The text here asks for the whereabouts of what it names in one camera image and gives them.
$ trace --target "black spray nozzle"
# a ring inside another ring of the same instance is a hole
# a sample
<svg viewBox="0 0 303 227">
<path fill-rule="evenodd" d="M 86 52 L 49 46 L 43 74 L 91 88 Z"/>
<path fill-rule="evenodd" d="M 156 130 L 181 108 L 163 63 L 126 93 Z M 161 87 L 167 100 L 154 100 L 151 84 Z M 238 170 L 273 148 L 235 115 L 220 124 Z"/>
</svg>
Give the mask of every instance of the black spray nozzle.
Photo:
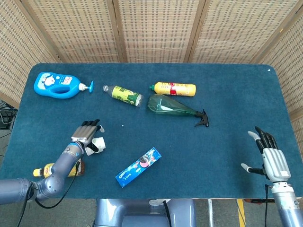
<svg viewBox="0 0 303 227">
<path fill-rule="evenodd" d="M 198 122 L 197 124 L 195 124 L 195 127 L 198 126 L 198 125 L 201 125 L 201 124 L 204 124 L 206 127 L 209 126 L 208 116 L 207 116 L 205 110 L 203 110 L 202 113 L 199 112 L 199 111 L 196 111 L 195 117 L 200 117 L 201 118 L 201 121 Z"/>
</svg>

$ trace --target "blue box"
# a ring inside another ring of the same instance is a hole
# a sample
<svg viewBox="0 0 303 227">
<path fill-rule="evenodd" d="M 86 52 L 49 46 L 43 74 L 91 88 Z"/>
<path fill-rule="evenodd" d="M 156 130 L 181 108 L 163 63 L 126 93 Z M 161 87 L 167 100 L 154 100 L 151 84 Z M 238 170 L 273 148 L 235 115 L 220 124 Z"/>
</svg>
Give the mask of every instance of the blue box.
<svg viewBox="0 0 303 227">
<path fill-rule="evenodd" d="M 117 181 L 122 188 L 125 187 L 133 179 L 144 172 L 148 167 L 154 164 L 159 158 L 161 158 L 161 154 L 156 150 L 156 148 L 150 149 L 146 152 L 145 155 L 143 155 L 137 161 L 132 163 L 128 168 L 119 173 L 116 176 Z"/>
</svg>

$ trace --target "white bottle cap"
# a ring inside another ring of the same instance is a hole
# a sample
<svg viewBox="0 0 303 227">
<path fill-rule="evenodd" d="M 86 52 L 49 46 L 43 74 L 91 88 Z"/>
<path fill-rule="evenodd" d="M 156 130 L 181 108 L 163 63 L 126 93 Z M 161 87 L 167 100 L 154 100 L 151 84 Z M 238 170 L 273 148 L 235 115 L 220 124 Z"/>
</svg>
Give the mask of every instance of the white bottle cap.
<svg viewBox="0 0 303 227">
<path fill-rule="evenodd" d="M 104 85 L 103 88 L 102 88 L 105 92 L 108 91 L 108 86 L 107 85 Z"/>
<path fill-rule="evenodd" d="M 80 83 L 79 84 L 79 90 L 84 91 L 85 89 L 87 89 L 87 86 L 85 86 L 85 84 Z"/>
<path fill-rule="evenodd" d="M 135 105 L 141 106 L 142 100 L 143 100 L 143 95 L 138 95 Z"/>
</svg>

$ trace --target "floor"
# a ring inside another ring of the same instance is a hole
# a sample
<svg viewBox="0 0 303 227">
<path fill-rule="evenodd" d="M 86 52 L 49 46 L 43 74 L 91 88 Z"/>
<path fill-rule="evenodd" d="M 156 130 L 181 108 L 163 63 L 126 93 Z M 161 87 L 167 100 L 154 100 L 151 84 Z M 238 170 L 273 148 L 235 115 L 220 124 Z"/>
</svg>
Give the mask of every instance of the floor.
<svg viewBox="0 0 303 227">
<path fill-rule="evenodd" d="M 10 133 L 1 130 L 0 137 Z M 0 167 L 10 139 L 10 134 L 0 138 Z M 49 199 L 46 205 L 53 205 L 57 199 Z M 236 200 L 212 200 L 214 212 L 214 227 L 242 227 L 241 216 L 238 213 Z M 243 202 L 244 216 L 247 227 L 264 226 L 265 205 Z M 16 226 L 22 204 L 0 205 L 0 222 L 3 227 Z M 39 207 L 34 202 L 29 202 L 23 216 L 21 227 L 91 227 L 95 218 L 96 200 L 92 199 L 64 199 L 62 203 L 51 210 Z M 208 201 L 196 200 L 197 227 L 208 227 Z M 282 227 L 275 204 L 268 205 L 268 227 Z"/>
</svg>

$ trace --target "blue table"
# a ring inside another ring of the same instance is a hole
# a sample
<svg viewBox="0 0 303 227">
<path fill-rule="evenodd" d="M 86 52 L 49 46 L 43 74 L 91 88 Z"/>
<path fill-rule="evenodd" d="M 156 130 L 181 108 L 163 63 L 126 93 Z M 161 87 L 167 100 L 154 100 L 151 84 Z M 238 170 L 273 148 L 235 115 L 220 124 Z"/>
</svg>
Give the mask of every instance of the blue table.
<svg viewBox="0 0 303 227">
<path fill-rule="evenodd" d="M 95 81 L 95 90 L 71 99 L 40 96 L 33 90 L 41 71 Z M 194 97 L 174 99 L 209 117 L 157 115 L 147 108 L 158 81 L 193 83 Z M 119 85 L 144 95 L 141 107 L 112 99 L 103 85 Z M 237 64 L 38 64 L 29 73 L 5 155 L 1 178 L 32 176 L 35 168 L 56 161 L 84 120 L 99 118 L 106 150 L 84 157 L 86 172 L 77 177 L 70 198 L 264 198 L 265 177 L 248 174 L 240 163 L 261 167 L 260 153 L 247 131 L 261 127 L 274 135 L 303 196 L 302 162 L 274 69 Z M 162 158 L 121 188 L 115 176 L 155 147 Z"/>
</svg>

